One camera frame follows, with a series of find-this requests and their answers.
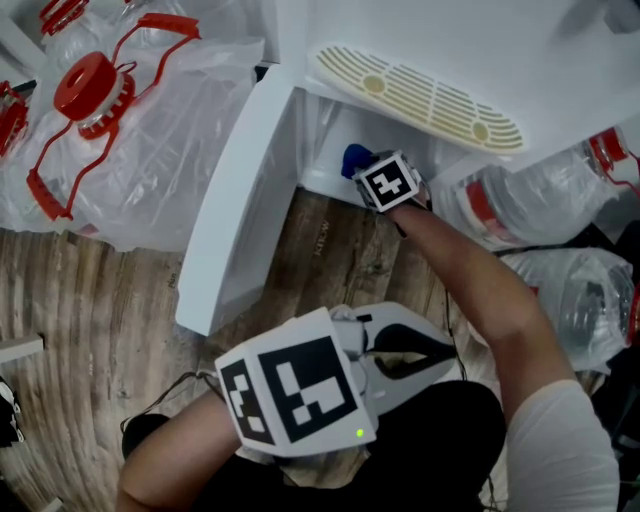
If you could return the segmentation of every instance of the red handle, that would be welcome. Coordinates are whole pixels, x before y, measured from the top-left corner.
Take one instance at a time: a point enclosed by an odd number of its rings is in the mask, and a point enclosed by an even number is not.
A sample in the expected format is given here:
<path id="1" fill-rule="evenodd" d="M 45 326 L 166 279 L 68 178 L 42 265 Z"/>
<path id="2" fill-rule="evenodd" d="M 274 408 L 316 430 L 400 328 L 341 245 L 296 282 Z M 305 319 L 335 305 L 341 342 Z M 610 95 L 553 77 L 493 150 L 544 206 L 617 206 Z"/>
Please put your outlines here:
<path id="1" fill-rule="evenodd" d="M 200 38 L 198 20 L 185 16 L 150 12 L 138 20 L 138 26 L 141 28 L 157 28 L 159 30 L 166 30 L 167 32 L 175 32 L 176 34 L 190 36 L 194 39 Z"/>
<path id="2" fill-rule="evenodd" d="M 11 147 L 18 133 L 27 125 L 28 108 L 21 96 L 9 86 L 9 82 L 0 82 L 0 101 L 10 98 L 8 107 L 0 106 L 0 157 Z"/>
<path id="3" fill-rule="evenodd" d="M 158 71 L 156 72 L 156 77 L 149 87 L 147 87 L 144 91 L 142 91 L 137 97 L 136 100 L 143 98 L 152 88 L 160 83 L 160 79 L 162 78 L 162 73 L 164 72 L 164 67 L 167 63 L 167 59 L 171 56 L 173 52 L 187 44 L 189 41 L 193 41 L 194 39 L 200 39 L 200 31 L 198 30 L 198 20 L 194 18 L 186 18 L 184 16 L 176 16 L 174 14 L 161 14 L 157 12 L 150 12 L 145 14 L 142 18 L 138 20 L 138 23 L 135 27 L 133 27 L 129 32 L 125 34 L 125 36 L 120 39 L 118 44 L 116 45 L 116 49 L 113 52 L 113 57 L 111 58 L 111 63 L 115 66 L 116 60 L 118 59 L 118 53 L 120 52 L 120 48 L 124 44 L 124 42 L 131 37 L 131 35 L 140 28 L 155 28 L 158 30 L 166 30 L 167 32 L 174 32 L 176 34 L 182 34 L 185 38 L 182 41 L 179 41 L 174 46 L 169 48 L 167 52 L 160 59 L 160 63 L 158 64 Z"/>
<path id="4" fill-rule="evenodd" d="M 69 200 L 67 201 L 67 206 L 63 207 L 51 193 L 51 191 L 47 188 L 46 183 L 38 174 L 38 169 L 40 168 L 40 164 L 42 163 L 42 160 L 44 160 L 44 156 L 47 154 L 47 150 L 49 149 L 51 144 L 53 144 L 56 140 L 67 133 L 72 126 L 73 121 L 70 121 L 62 131 L 58 132 L 49 142 L 47 142 L 46 146 L 42 150 L 42 153 L 40 154 L 38 162 L 36 163 L 35 167 L 29 171 L 29 175 L 27 176 L 27 185 L 29 186 L 33 197 L 40 205 L 40 208 L 42 208 L 42 210 L 47 214 L 47 217 L 49 217 L 51 220 L 56 220 L 58 217 L 73 220 L 71 209 L 73 208 L 73 202 L 76 199 L 78 187 L 80 186 L 82 178 L 84 178 L 88 172 L 98 167 L 107 159 L 107 156 L 111 151 L 111 146 L 113 146 L 113 142 L 116 140 L 119 132 L 118 125 L 113 125 L 111 133 L 109 134 L 109 140 L 107 141 L 107 145 L 105 146 L 102 155 L 100 155 L 97 160 L 93 161 L 78 173 L 78 176 L 76 176 L 76 179 L 73 182 L 73 187 L 71 189 L 71 193 L 69 194 Z"/>
<path id="5" fill-rule="evenodd" d="M 40 11 L 42 34 L 53 35 L 66 27 L 84 12 L 89 0 L 51 0 Z"/>
<path id="6" fill-rule="evenodd" d="M 184 16 L 176 16 L 174 14 L 161 14 L 157 12 L 150 12 L 145 14 L 138 20 L 138 23 L 129 32 L 127 32 L 118 44 L 113 52 L 111 63 L 115 65 L 118 59 L 118 53 L 124 42 L 129 39 L 134 32 L 141 28 L 155 28 L 158 30 L 166 30 L 167 32 L 174 32 L 176 34 L 182 34 L 186 38 L 178 43 L 176 47 L 169 50 L 167 53 L 173 53 L 180 46 L 188 43 L 192 39 L 200 39 L 200 31 L 198 30 L 198 20 L 194 18 L 186 18 Z"/>

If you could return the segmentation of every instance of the red bottle cap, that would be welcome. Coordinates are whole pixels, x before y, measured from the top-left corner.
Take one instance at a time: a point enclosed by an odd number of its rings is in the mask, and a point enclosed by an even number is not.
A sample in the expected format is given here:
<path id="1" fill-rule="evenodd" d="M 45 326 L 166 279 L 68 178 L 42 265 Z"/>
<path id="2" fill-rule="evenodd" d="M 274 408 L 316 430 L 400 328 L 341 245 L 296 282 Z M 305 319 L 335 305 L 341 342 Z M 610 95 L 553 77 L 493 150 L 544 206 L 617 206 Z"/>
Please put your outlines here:
<path id="1" fill-rule="evenodd" d="M 101 52 L 80 59 L 64 76 L 53 105 L 72 121 L 82 121 L 93 114 L 112 91 L 118 72 Z"/>

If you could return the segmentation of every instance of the large water jug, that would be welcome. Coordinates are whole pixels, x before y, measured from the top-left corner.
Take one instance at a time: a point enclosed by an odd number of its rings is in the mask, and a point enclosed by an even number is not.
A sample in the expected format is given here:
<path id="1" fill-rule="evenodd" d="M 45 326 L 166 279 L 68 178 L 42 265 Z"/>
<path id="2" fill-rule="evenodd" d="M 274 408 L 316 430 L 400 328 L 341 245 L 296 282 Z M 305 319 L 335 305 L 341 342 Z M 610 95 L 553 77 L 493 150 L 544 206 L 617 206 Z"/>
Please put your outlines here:
<path id="1" fill-rule="evenodd" d="M 604 168 L 609 160 L 602 156 L 610 154 L 600 151 L 598 141 L 594 137 L 517 173 L 486 167 L 435 191 L 434 212 L 492 251 L 563 244 L 617 197 Z"/>
<path id="2" fill-rule="evenodd" d="M 537 295 L 577 371 L 631 343 L 638 304 L 633 267 L 602 249 L 529 251 L 502 257 Z"/>

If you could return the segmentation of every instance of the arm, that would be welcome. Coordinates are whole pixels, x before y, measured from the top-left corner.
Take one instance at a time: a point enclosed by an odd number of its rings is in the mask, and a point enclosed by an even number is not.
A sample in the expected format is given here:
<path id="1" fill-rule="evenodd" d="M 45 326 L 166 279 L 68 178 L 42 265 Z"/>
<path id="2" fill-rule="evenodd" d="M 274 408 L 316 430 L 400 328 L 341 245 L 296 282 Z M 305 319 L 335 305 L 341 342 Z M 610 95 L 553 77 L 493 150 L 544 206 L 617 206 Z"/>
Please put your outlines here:
<path id="1" fill-rule="evenodd" d="M 131 454 L 120 474 L 116 510 L 188 510 L 238 448 L 227 405 L 206 393 Z"/>
<path id="2" fill-rule="evenodd" d="M 430 212 L 400 205 L 389 217 L 417 245 L 487 341 L 507 421 L 537 390 L 575 378 L 546 313 L 511 269 Z"/>

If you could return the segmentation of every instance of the white shelf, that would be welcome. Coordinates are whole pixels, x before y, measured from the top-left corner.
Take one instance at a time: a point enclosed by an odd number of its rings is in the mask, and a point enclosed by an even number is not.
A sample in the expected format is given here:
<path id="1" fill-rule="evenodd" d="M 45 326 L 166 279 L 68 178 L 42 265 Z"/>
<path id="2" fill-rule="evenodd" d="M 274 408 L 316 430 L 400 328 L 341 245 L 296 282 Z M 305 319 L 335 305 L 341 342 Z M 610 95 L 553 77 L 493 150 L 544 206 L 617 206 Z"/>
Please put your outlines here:
<path id="1" fill-rule="evenodd" d="M 470 153 L 407 126 L 399 121 L 339 101 L 307 93 L 307 140 L 309 150 L 300 185 L 307 190 L 364 206 L 350 180 L 341 175 L 342 158 L 350 144 L 360 144 L 374 153 L 401 149 L 426 181 L 431 181 L 458 162 L 474 160 Z M 476 166 L 484 165 L 476 161 Z"/>

